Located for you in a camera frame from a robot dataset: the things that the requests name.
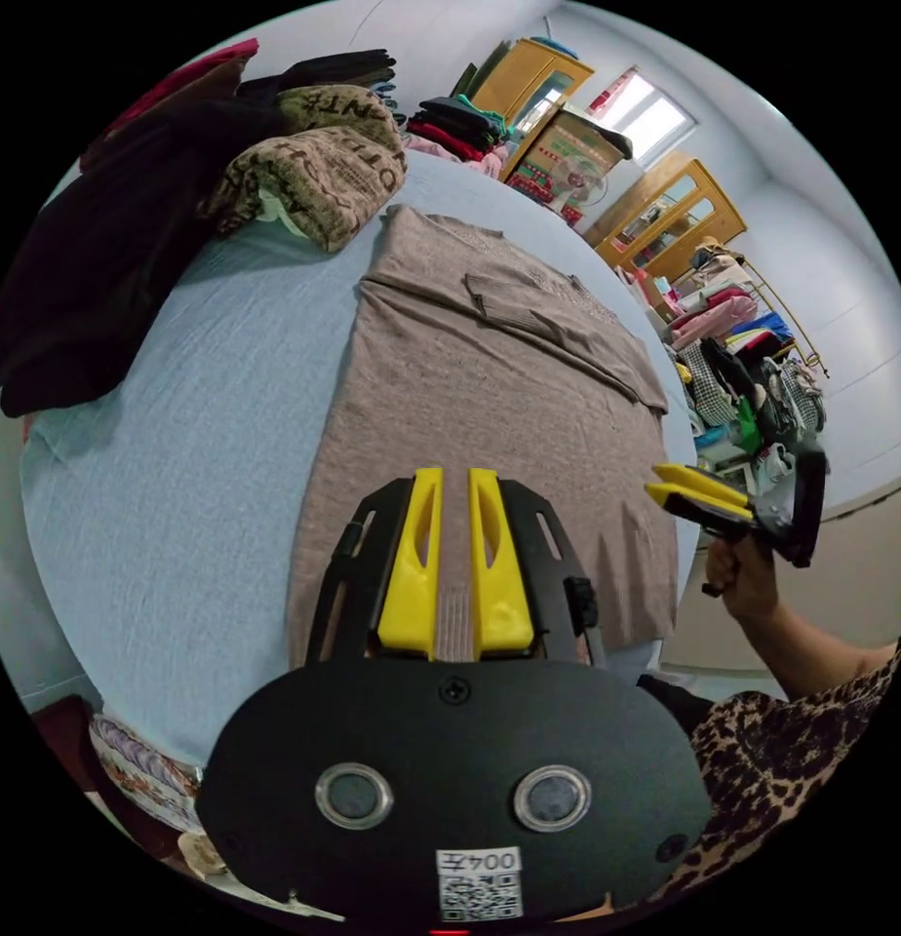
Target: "window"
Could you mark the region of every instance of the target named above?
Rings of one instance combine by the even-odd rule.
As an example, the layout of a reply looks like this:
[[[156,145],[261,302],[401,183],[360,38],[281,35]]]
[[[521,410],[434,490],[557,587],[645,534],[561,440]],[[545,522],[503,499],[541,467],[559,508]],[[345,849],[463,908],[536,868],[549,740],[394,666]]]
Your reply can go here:
[[[680,143],[697,121],[638,70],[630,69],[587,108],[595,123],[630,138],[633,158],[648,169]]]

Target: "bed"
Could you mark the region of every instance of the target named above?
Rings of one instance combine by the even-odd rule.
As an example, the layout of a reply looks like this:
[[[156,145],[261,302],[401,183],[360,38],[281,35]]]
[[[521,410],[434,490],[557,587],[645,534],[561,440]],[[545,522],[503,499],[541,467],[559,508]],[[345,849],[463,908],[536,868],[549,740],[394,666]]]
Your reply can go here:
[[[646,343],[669,399],[668,457],[694,463],[681,382],[603,261],[507,186],[408,157],[397,202],[501,229],[579,277]],[[286,670],[294,527],[379,227],[334,256],[280,224],[209,244],[125,382],[32,426],[24,513],[60,626],[105,711],[179,761],[206,764],[233,711]],[[698,531],[677,529],[681,595]],[[622,651],[616,665],[638,675],[651,651]]]

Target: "leopard print shirt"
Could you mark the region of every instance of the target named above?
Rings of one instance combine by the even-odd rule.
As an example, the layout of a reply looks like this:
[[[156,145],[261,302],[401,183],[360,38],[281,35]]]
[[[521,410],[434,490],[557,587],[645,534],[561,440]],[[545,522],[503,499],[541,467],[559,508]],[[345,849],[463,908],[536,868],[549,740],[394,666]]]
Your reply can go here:
[[[650,900],[718,875],[795,818],[863,733],[900,659],[901,640],[885,666],[817,695],[741,692],[714,705],[691,736],[711,819]]]

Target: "wooden cabinet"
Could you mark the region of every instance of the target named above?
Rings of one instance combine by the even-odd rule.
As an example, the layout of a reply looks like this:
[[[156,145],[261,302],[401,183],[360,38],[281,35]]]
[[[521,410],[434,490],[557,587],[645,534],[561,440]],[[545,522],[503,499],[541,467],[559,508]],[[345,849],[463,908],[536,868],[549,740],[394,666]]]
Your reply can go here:
[[[570,97],[594,70],[548,46],[520,39],[471,96],[481,110],[502,114],[506,124],[540,120],[548,107]]]
[[[704,237],[722,244],[746,224],[701,163],[672,152],[623,194],[584,235],[610,267],[669,282],[688,270]]]

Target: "brown sweater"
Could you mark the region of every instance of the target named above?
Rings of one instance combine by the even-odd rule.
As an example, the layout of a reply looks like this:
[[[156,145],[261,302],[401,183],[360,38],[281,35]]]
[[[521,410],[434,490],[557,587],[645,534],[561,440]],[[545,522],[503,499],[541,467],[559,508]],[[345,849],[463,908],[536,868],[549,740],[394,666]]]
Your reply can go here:
[[[439,658],[472,658],[468,468],[552,502],[598,590],[608,648],[667,637],[675,526],[643,488],[665,460],[667,405],[642,343],[576,278],[500,232],[407,206],[386,213],[360,293],[295,538],[292,666],[360,501],[429,465],[445,473]]]

